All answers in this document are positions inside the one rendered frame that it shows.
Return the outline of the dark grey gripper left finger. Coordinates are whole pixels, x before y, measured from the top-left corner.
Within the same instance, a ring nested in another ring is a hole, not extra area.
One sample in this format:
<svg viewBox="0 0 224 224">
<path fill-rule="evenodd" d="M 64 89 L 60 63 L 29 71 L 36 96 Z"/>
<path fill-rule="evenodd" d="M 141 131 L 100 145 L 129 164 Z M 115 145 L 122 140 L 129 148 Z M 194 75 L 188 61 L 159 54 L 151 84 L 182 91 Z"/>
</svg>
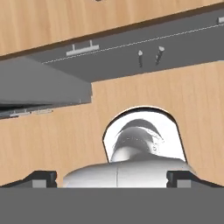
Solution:
<svg viewBox="0 0 224 224">
<path fill-rule="evenodd" d="M 56 171 L 33 171 L 23 179 L 1 185 L 1 188 L 56 188 Z"/>
</svg>

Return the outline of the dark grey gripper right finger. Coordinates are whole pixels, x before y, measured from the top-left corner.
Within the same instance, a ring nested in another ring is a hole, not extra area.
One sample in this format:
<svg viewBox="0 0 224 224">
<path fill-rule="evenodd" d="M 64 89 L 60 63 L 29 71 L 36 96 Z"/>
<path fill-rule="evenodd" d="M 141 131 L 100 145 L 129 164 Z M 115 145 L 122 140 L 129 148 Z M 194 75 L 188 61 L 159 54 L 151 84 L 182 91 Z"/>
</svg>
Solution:
<svg viewBox="0 0 224 224">
<path fill-rule="evenodd" d="M 223 188 L 223 185 L 200 179 L 190 171 L 168 171 L 166 178 L 168 188 Z"/>
</svg>

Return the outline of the white round domed object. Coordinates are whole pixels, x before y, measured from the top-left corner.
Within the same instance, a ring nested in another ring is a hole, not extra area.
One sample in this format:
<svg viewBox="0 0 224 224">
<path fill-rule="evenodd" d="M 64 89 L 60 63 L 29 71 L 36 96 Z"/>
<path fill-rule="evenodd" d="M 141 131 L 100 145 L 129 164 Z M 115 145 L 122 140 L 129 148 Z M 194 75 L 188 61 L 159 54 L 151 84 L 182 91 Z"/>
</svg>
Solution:
<svg viewBox="0 0 224 224">
<path fill-rule="evenodd" d="M 70 171 L 65 188 L 165 188 L 168 171 L 195 173 L 176 120 L 162 108 L 124 110 L 108 123 L 102 143 L 107 161 Z"/>
</svg>

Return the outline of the grey open appliance door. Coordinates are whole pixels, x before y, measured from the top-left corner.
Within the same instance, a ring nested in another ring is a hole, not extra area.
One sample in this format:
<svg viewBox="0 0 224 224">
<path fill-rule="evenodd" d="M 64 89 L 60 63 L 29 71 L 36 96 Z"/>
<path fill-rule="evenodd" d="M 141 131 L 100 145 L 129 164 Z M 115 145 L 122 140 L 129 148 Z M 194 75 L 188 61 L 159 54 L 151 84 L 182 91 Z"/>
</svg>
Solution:
<svg viewBox="0 0 224 224">
<path fill-rule="evenodd" d="M 0 111 L 90 103 L 89 82 L 34 59 L 0 61 Z"/>
</svg>

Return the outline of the grey cupboard run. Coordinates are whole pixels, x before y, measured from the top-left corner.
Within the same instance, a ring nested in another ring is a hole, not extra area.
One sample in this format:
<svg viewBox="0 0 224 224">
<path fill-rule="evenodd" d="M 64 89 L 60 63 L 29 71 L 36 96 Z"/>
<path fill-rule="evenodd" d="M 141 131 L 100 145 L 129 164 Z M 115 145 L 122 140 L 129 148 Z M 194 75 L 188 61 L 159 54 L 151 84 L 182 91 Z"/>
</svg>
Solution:
<svg viewBox="0 0 224 224">
<path fill-rule="evenodd" d="M 93 40 L 100 46 L 96 51 L 66 56 L 72 47 L 65 45 L 36 52 L 30 58 L 88 82 L 224 60 L 224 23 L 218 23 L 221 17 L 224 5 L 117 29 Z M 156 65 L 159 46 L 164 52 Z M 143 67 L 138 63 L 139 50 L 143 52 Z"/>
</svg>

